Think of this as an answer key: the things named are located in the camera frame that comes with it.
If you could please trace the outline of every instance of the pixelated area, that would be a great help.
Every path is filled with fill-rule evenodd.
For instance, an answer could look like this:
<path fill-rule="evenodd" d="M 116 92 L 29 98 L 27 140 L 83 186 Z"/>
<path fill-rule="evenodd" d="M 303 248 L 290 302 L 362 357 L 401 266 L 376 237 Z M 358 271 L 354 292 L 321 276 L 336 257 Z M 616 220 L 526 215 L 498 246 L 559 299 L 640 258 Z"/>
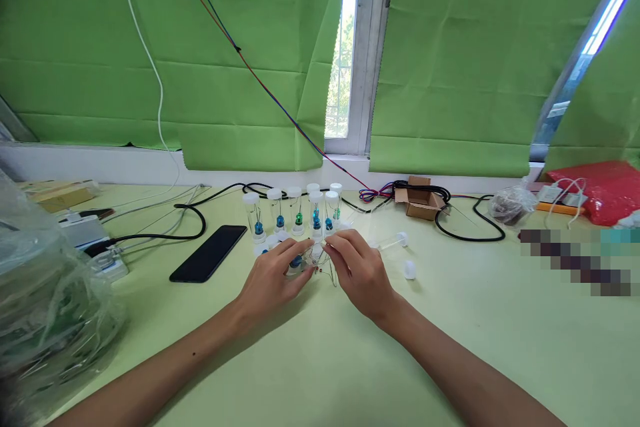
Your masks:
<path fill-rule="evenodd" d="M 590 284 L 592 296 L 640 293 L 640 230 L 521 230 L 519 237 L 523 255 L 549 258 L 571 283 Z"/>

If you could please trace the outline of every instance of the cardboard box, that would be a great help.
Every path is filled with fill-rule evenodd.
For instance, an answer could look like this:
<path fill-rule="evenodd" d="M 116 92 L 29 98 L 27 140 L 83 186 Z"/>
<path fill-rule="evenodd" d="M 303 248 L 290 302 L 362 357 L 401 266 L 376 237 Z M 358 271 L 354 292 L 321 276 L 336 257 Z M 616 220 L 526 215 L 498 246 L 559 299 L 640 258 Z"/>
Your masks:
<path fill-rule="evenodd" d="M 409 185 L 431 185 L 431 179 L 411 176 Z M 395 203 L 407 204 L 408 217 L 432 221 L 435 214 L 445 206 L 445 201 L 437 193 L 412 189 L 396 189 Z"/>
<path fill-rule="evenodd" d="M 95 184 L 91 180 L 82 182 L 23 182 L 17 185 L 27 194 L 29 199 L 51 213 L 73 207 L 95 197 L 92 191 Z"/>

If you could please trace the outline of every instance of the white wall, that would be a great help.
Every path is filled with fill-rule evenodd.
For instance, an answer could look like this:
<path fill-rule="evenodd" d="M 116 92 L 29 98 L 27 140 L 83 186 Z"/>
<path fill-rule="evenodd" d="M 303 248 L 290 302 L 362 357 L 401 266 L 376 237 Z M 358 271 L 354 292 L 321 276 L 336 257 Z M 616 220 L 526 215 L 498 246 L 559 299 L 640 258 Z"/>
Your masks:
<path fill-rule="evenodd" d="M 322 168 L 304 172 L 248 172 L 187 170 L 182 152 L 168 154 L 161 150 L 134 147 L 69 147 L 6 143 L 0 145 L 0 167 L 15 181 L 94 179 L 99 183 L 138 185 L 171 185 L 177 175 L 172 155 L 180 166 L 178 185 L 203 183 L 226 187 L 236 182 L 261 182 L 287 187 L 319 183 L 342 183 L 346 190 L 363 188 L 346 173 L 324 159 Z M 398 173 L 370 173 L 369 160 L 354 155 L 330 155 L 346 170 L 371 188 L 382 188 L 387 182 L 407 179 Z M 542 164 L 532 164 L 529 178 L 535 180 Z M 428 175 L 433 185 L 440 185 L 452 193 L 494 193 L 514 185 L 519 179 L 491 177 L 443 177 Z"/>

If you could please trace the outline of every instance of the hand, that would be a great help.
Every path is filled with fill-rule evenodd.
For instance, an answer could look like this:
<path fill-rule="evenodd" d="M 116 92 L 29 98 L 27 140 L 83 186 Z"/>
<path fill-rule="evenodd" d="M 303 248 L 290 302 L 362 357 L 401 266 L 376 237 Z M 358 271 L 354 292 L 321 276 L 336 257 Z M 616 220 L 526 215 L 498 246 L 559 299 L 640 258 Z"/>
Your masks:
<path fill-rule="evenodd" d="M 291 261 L 312 245 L 313 240 L 296 242 L 289 238 L 256 259 L 234 301 L 243 328 L 253 327 L 298 295 L 313 275 L 313 269 L 306 269 L 293 279 L 285 274 Z"/>
<path fill-rule="evenodd" d="M 344 230 L 325 239 L 325 252 L 333 260 L 340 285 L 351 303 L 374 322 L 396 310 L 399 299 L 389 283 L 385 264 L 355 230 Z"/>

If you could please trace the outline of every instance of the person's left hand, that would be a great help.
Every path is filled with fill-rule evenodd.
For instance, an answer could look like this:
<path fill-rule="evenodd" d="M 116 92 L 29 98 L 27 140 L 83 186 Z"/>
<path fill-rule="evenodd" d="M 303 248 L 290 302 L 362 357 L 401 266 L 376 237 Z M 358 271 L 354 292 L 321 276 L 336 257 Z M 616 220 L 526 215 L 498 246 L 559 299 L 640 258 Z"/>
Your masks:
<path fill-rule="evenodd" d="M 306 269 L 293 279 L 285 274 L 291 261 L 312 245 L 313 240 L 296 242 L 289 238 L 256 259 L 245 286 L 235 300 L 246 328 L 270 316 L 302 290 L 313 275 L 313 269 Z"/>

